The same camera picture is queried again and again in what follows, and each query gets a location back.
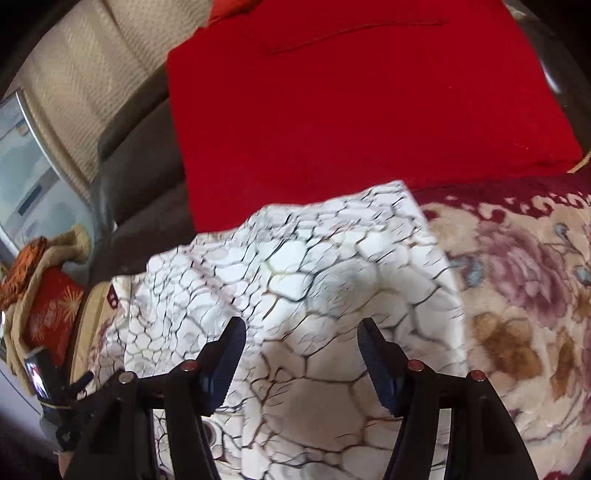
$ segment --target purple flower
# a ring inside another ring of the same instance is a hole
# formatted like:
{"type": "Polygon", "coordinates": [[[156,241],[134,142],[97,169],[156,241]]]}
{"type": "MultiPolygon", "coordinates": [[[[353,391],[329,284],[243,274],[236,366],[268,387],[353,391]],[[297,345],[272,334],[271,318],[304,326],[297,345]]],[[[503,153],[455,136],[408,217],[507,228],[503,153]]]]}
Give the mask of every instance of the purple flower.
{"type": "Polygon", "coordinates": [[[541,325],[554,328],[571,299],[560,253],[515,225],[481,222],[477,232],[486,275],[496,290],[541,325]]]}

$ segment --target white wall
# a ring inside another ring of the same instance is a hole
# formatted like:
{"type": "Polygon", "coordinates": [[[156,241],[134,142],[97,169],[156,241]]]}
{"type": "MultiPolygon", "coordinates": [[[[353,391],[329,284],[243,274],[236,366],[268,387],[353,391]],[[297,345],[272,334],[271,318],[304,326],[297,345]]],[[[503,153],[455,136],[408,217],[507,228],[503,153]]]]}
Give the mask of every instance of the white wall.
{"type": "Polygon", "coordinates": [[[4,362],[0,361],[0,416],[15,429],[15,437],[20,437],[32,450],[52,457],[53,448],[45,440],[39,426],[41,406],[20,386],[4,362]]]}

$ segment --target red cushion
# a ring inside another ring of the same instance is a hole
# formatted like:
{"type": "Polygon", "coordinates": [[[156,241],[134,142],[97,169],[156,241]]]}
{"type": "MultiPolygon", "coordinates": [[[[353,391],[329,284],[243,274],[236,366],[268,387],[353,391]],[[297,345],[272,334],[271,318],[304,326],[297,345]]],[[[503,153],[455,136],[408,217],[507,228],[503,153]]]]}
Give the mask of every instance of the red cushion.
{"type": "Polygon", "coordinates": [[[84,289],[58,267],[48,268],[33,301],[25,341],[31,349],[46,346],[57,367],[66,357],[84,289]]]}
{"type": "Polygon", "coordinates": [[[268,203],[564,173],[581,150],[498,0],[265,0],[168,58],[197,231],[268,203]]]}

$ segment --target orange cloth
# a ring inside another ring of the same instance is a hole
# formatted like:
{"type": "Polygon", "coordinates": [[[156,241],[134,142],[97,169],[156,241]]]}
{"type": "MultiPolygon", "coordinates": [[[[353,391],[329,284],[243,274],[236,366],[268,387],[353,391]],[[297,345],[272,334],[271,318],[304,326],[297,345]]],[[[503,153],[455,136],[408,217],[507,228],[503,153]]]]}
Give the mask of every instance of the orange cloth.
{"type": "Polygon", "coordinates": [[[29,280],[47,247],[47,238],[41,236],[32,240],[18,254],[6,280],[0,285],[0,310],[6,310],[12,303],[23,297],[29,280]]]}

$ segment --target yellow rope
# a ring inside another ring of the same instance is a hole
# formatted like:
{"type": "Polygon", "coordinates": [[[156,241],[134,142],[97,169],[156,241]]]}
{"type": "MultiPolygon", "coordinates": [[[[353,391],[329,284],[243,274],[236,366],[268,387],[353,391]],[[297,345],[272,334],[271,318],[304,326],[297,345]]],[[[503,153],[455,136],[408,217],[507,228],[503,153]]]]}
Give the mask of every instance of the yellow rope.
{"type": "Polygon", "coordinates": [[[589,163],[589,160],[591,160],[591,150],[589,150],[589,153],[587,153],[579,163],[577,163],[573,168],[569,170],[569,173],[575,173],[579,171],[587,163],[589,163]]]}

